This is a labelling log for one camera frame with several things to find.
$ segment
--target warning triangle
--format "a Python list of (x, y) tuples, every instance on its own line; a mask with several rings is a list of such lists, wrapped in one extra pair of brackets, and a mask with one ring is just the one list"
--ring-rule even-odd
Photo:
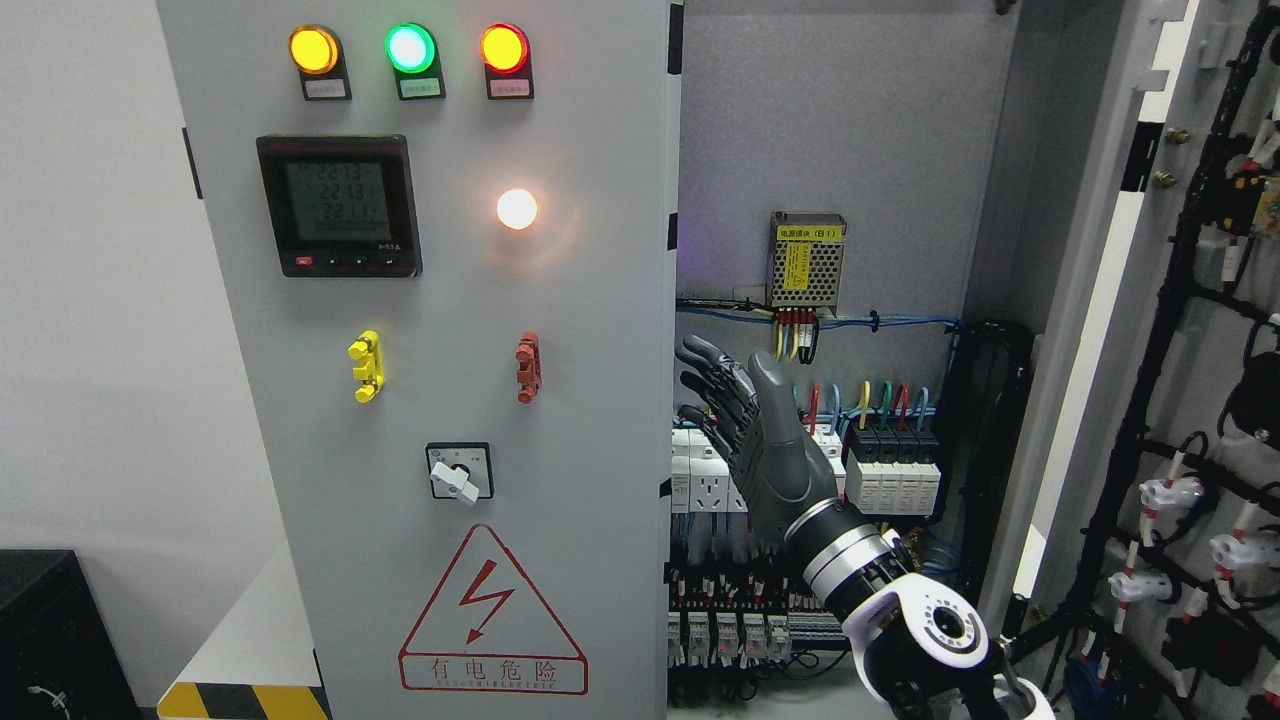
[(472, 525), (404, 639), (412, 691), (586, 693), (586, 657), (489, 525)]

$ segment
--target digital power meter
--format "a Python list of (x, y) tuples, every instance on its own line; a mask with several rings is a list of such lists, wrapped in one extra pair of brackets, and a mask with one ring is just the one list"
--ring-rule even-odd
[(404, 136), (269, 135), (257, 158), (287, 277), (422, 272)]

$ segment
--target green indicator light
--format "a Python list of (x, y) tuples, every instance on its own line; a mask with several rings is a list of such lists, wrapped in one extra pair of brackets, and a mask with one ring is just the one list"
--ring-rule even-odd
[(435, 61), (435, 38), (417, 23), (401, 23), (387, 33), (387, 59), (402, 73), (420, 73)]

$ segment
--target white indicator light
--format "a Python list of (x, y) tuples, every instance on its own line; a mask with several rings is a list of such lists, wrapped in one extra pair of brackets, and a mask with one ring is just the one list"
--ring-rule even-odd
[(513, 231), (522, 231), (538, 218), (538, 200), (522, 187), (513, 187), (498, 197), (498, 219)]

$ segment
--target yellow label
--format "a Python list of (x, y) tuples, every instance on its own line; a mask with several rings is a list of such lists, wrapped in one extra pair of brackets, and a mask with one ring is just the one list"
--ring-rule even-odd
[(844, 238), (840, 225), (778, 225), (774, 236), (785, 242), (840, 242)]
[(787, 260), (782, 266), (782, 290), (809, 290), (809, 258), (813, 243), (787, 245)]
[(1258, 199), (1258, 210), (1253, 215), (1253, 232), (1280, 237), (1280, 183), (1268, 179), (1265, 187), (1262, 197)]

